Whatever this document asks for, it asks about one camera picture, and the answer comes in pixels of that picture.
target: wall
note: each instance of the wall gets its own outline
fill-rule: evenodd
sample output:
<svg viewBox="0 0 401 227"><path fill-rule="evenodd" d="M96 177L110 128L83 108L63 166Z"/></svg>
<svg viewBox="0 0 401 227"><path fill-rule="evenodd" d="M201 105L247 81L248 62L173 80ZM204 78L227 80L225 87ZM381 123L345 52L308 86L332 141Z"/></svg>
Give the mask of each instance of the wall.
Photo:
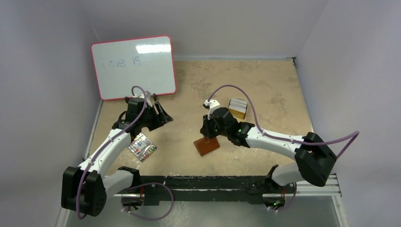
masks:
<svg viewBox="0 0 401 227"><path fill-rule="evenodd" d="M170 35L176 58L284 58L328 0L81 0L102 41Z"/></svg>
<svg viewBox="0 0 401 227"><path fill-rule="evenodd" d="M0 1L0 220L54 226L99 104L79 1Z"/></svg>
<svg viewBox="0 0 401 227"><path fill-rule="evenodd" d="M400 1L329 0L296 61L314 129L361 132L337 162L351 226L401 226L400 25Z"/></svg>

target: whiteboard with red border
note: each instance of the whiteboard with red border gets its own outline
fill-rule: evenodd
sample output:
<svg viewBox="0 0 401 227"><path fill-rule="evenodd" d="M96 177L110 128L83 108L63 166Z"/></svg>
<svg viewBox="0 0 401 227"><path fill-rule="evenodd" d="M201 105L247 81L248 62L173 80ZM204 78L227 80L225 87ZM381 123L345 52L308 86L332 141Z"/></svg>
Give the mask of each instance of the whiteboard with red border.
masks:
<svg viewBox="0 0 401 227"><path fill-rule="evenodd" d="M91 46L100 97L103 100L132 96L141 86L151 94L175 92L174 62L170 37L95 43Z"/></svg>

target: brown rectangular object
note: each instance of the brown rectangular object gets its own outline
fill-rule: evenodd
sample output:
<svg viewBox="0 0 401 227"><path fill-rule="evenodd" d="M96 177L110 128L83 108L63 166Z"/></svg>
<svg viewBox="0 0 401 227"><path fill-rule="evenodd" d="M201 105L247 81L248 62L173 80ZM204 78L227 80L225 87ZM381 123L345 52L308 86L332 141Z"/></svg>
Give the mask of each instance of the brown rectangular object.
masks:
<svg viewBox="0 0 401 227"><path fill-rule="evenodd" d="M205 137L200 138L197 141L193 142L196 149L198 150L200 156L204 156L209 152L212 152L220 147L217 138L208 139Z"/></svg>

